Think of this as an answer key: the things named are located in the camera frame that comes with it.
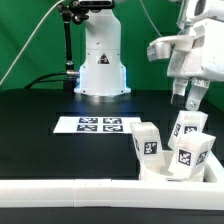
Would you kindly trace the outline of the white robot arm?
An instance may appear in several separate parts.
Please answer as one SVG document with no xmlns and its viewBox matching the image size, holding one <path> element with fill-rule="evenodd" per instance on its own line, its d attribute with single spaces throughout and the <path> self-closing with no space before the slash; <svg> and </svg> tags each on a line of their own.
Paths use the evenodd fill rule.
<svg viewBox="0 0 224 224">
<path fill-rule="evenodd" d="M 152 41 L 150 61 L 167 59 L 167 75 L 174 79 L 171 103 L 197 111 L 212 81 L 224 82 L 224 0 L 170 0 L 180 2 L 180 32 Z M 121 26 L 99 0 L 78 0 L 88 8 L 86 59 L 80 68 L 84 96 L 115 97 L 127 93 L 126 71 L 120 61 Z"/>
</svg>

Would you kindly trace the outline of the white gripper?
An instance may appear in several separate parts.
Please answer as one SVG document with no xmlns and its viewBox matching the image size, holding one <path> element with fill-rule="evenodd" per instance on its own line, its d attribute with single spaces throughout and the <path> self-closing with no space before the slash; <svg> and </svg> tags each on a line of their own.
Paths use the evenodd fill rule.
<svg viewBox="0 0 224 224">
<path fill-rule="evenodd" d="M 209 81 L 224 81 L 224 0 L 182 0 L 177 26 L 177 35 L 152 41 L 147 56 L 150 61 L 169 59 L 167 75 L 183 77 L 173 80 L 174 106 L 185 106 L 184 78 L 193 78 L 185 108 L 198 111 Z"/>
</svg>

